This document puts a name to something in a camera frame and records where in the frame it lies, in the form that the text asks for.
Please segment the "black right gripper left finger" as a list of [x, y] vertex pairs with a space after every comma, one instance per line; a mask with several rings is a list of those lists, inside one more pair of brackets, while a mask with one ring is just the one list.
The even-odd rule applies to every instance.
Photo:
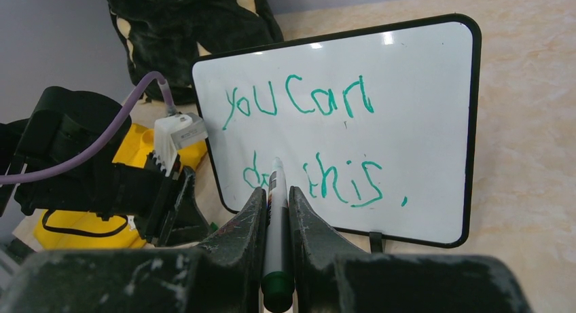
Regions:
[[2, 312], [259, 312], [266, 193], [188, 248], [43, 251], [1, 296]]

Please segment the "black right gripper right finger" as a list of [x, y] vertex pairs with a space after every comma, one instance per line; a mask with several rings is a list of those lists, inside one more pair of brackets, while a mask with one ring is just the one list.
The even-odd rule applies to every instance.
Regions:
[[494, 257], [367, 253], [328, 225], [299, 187], [289, 191], [299, 312], [530, 312]]

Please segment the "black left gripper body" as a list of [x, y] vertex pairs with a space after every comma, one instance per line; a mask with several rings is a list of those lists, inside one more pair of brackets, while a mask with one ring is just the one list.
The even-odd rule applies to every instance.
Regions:
[[200, 212], [195, 196], [196, 172], [184, 166], [164, 177], [152, 205], [134, 217], [140, 237], [156, 247], [180, 246], [204, 240], [213, 231]]

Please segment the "green white marker pen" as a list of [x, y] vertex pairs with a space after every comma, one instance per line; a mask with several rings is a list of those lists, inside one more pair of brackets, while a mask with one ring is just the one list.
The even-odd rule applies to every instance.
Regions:
[[261, 290], [264, 307], [286, 312], [293, 304], [295, 289], [291, 254], [289, 202], [283, 163], [272, 161], [268, 188], [268, 220]]

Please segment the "white whiteboard black frame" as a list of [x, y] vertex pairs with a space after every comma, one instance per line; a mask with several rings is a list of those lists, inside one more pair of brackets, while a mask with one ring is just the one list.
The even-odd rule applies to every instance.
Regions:
[[192, 90], [222, 205], [272, 161], [347, 233], [440, 248], [469, 235], [482, 33], [446, 14], [196, 60]]

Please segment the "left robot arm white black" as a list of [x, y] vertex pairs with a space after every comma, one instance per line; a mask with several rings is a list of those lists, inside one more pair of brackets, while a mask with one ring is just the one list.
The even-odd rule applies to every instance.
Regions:
[[30, 117], [1, 125], [1, 176], [40, 172], [73, 158], [53, 177], [2, 183], [1, 206], [41, 213], [33, 235], [45, 249], [178, 246], [212, 227], [195, 199], [196, 168], [207, 152], [198, 121], [170, 110], [154, 128], [129, 117], [99, 138], [121, 105], [94, 92], [46, 88]]

